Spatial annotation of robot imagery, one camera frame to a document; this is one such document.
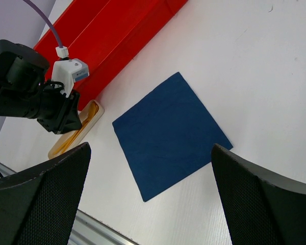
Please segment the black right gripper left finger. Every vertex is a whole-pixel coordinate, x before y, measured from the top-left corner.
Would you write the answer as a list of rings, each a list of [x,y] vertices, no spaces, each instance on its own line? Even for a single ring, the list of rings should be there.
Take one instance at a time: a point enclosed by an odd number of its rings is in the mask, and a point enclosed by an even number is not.
[[[68,244],[90,159],[85,142],[0,178],[0,244]]]

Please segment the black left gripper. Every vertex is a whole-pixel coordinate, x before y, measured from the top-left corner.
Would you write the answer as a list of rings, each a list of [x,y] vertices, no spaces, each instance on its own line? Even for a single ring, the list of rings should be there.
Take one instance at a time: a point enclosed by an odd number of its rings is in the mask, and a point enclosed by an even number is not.
[[[61,93],[46,93],[41,99],[37,122],[48,132],[65,134],[79,130],[82,123],[78,114],[80,94],[73,90],[69,97]]]

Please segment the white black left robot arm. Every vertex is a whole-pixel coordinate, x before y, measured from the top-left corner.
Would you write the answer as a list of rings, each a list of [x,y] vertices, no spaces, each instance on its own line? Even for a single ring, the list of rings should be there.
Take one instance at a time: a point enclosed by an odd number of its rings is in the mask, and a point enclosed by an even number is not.
[[[34,49],[0,40],[0,116],[35,119],[48,132],[65,134],[82,127],[76,81],[89,76],[78,59],[56,61],[51,79],[49,62]]]

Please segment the dark blue paper napkin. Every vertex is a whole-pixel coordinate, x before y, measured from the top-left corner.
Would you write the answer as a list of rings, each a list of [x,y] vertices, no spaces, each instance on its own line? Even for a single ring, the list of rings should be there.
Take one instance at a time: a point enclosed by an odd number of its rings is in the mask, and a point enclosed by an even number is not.
[[[215,144],[233,147],[179,72],[112,125],[144,202],[209,164]]]

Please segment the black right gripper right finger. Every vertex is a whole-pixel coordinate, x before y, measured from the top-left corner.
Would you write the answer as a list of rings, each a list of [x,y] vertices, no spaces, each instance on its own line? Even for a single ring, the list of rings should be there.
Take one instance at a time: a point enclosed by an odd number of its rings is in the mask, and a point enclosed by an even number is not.
[[[211,157],[232,244],[306,244],[306,183],[218,144]]]

